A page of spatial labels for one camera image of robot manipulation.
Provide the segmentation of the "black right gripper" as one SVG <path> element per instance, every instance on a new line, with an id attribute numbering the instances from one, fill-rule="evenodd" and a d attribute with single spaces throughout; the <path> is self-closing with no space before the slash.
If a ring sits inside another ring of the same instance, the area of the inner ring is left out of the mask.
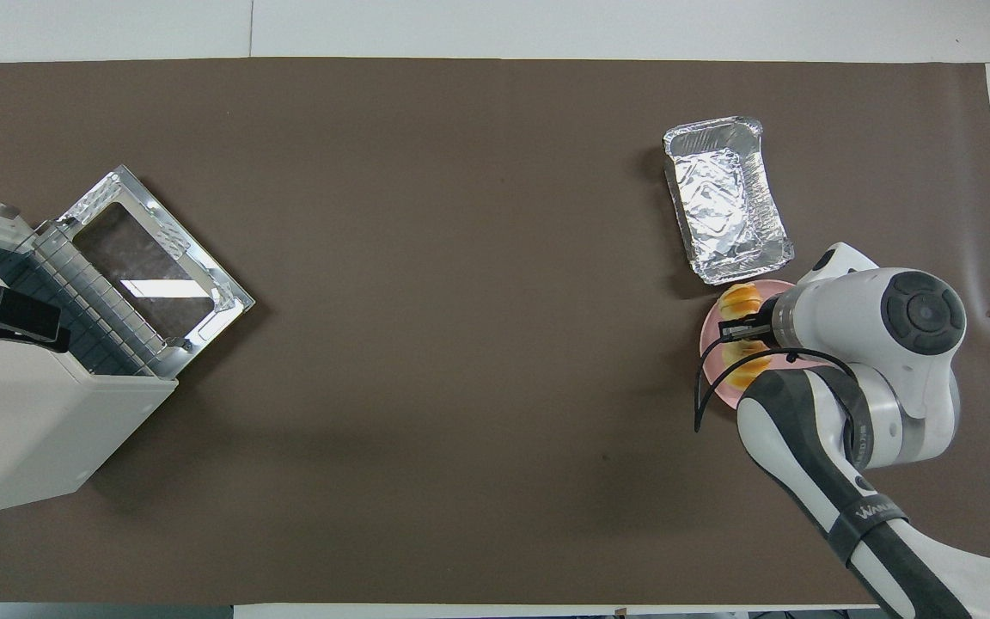
<path id="1" fill-rule="evenodd" d="M 767 312 L 753 313 L 735 320 L 722 320 L 718 323 L 718 333 L 723 342 L 778 342 L 773 329 L 773 313 Z"/>

